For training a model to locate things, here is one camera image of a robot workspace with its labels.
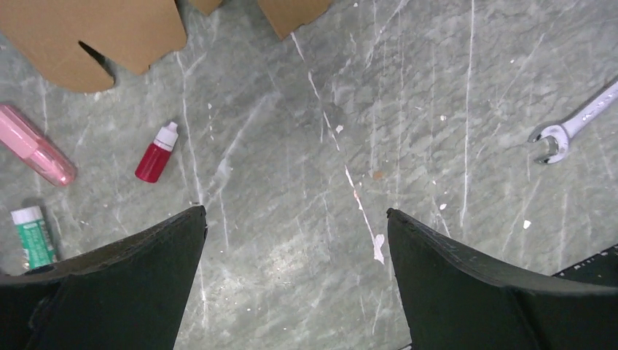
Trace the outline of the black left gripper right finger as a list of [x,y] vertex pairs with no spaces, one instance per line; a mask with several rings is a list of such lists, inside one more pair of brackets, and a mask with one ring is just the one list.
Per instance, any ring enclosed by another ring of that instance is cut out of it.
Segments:
[[617,248],[551,276],[389,209],[388,245],[413,349],[615,349]]

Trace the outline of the red small bottle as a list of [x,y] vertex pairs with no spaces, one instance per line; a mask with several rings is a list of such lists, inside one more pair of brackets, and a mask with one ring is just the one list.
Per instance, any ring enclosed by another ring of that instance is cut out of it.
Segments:
[[135,170],[135,176],[148,183],[156,183],[165,169],[179,137],[178,125],[169,122],[161,127]]

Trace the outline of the silver combination wrench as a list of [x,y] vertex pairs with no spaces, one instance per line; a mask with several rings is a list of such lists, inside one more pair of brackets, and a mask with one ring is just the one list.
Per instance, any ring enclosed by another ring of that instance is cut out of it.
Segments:
[[528,137],[529,143],[547,141],[549,152],[534,162],[544,165],[558,163],[569,152],[573,138],[617,100],[617,77],[604,85],[575,112],[559,122],[538,125]]

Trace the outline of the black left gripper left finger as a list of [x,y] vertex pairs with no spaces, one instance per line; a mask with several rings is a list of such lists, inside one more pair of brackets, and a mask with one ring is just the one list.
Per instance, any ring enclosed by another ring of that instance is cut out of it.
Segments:
[[3,349],[172,349],[200,262],[193,206],[100,248],[1,277]]

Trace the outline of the brown cardboard paper box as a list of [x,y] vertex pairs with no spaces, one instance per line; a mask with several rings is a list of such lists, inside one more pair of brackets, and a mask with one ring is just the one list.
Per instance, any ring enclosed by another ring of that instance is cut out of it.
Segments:
[[1,101],[159,93],[230,101],[306,78],[331,1],[3,1]]

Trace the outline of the green white tube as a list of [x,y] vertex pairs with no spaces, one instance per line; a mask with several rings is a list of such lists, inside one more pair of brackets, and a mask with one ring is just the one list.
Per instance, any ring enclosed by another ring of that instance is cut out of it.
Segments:
[[44,215],[39,206],[11,212],[24,253],[24,266],[31,270],[58,261]]

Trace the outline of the pink tube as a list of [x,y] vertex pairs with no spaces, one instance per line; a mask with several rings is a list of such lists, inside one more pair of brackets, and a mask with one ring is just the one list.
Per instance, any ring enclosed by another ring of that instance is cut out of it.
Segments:
[[69,159],[15,107],[7,104],[1,104],[1,143],[55,186],[67,186],[77,176]]

